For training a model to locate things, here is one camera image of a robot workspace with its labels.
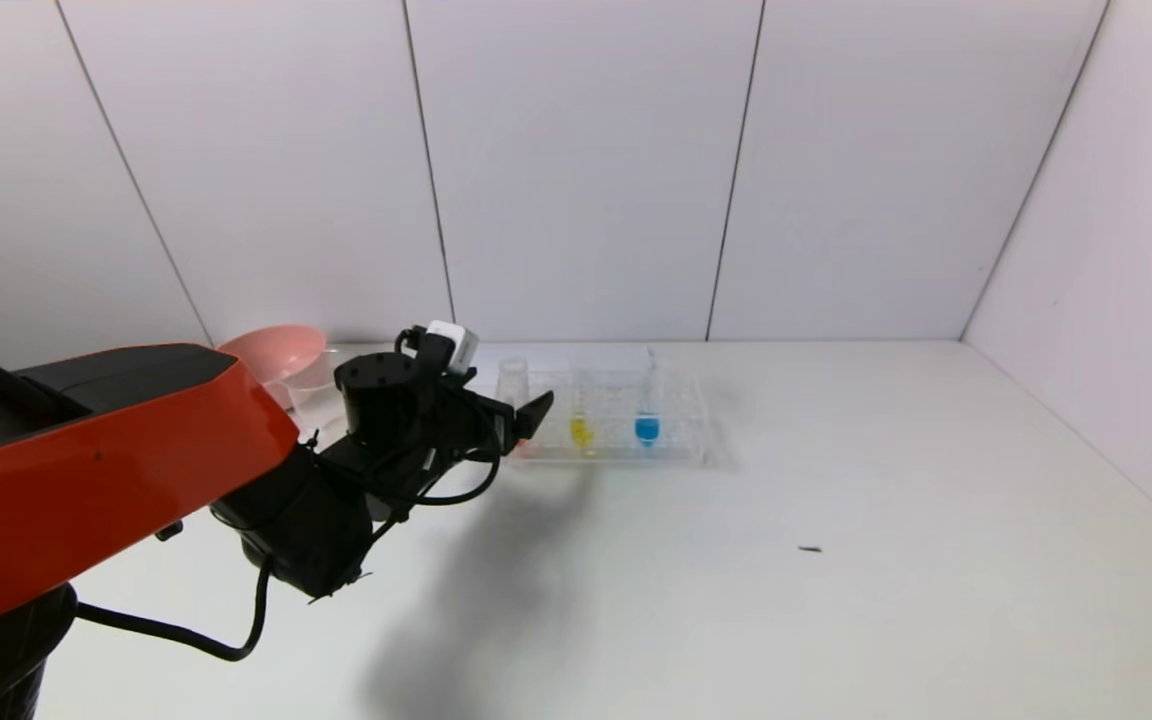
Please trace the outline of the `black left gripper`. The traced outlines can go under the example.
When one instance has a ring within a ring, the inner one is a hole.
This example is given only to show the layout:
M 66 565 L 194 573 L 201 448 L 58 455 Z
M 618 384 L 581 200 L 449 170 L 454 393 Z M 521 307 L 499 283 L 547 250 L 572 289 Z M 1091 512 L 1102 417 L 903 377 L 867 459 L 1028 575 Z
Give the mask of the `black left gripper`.
M 552 389 L 516 407 L 471 389 L 439 389 L 435 396 L 435 438 L 439 446 L 467 460 L 490 462 L 505 457 L 516 441 L 530 441 L 556 400 Z

